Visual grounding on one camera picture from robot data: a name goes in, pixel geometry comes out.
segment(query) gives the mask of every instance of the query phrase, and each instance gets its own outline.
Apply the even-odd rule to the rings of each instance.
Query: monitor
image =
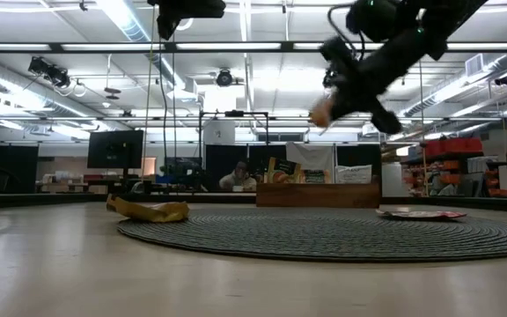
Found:
[[[142,168],[143,131],[92,132],[87,168]]]

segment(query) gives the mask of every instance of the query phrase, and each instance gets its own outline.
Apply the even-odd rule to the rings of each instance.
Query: round rug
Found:
[[[322,262],[440,262],[507,256],[507,223],[408,221],[374,210],[192,210],[180,223],[121,221],[140,240],[187,250]]]

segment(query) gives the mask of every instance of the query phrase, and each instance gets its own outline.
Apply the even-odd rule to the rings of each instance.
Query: wooden box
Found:
[[[258,207],[378,208],[380,188],[372,184],[258,184]]]

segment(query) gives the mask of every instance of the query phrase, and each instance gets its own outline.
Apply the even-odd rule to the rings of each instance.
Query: yellow bag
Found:
[[[150,221],[153,223],[167,223],[187,219],[189,206],[187,203],[161,203],[145,207],[137,203],[127,202],[119,197],[109,195],[107,210],[115,211],[131,219]]]

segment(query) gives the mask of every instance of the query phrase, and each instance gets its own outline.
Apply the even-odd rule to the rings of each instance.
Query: black curtain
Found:
[[[232,173],[240,160],[247,161],[247,147],[235,145],[207,145],[205,149],[205,172],[209,179],[208,190],[220,190],[218,182]]]
[[[250,145],[250,173],[262,173],[266,171],[269,165],[269,158],[287,159],[287,147],[285,145]]]
[[[379,145],[358,145],[337,147],[338,166],[372,166],[372,173],[382,176],[382,156]]]
[[[33,194],[38,156],[38,146],[0,145],[0,192]]]

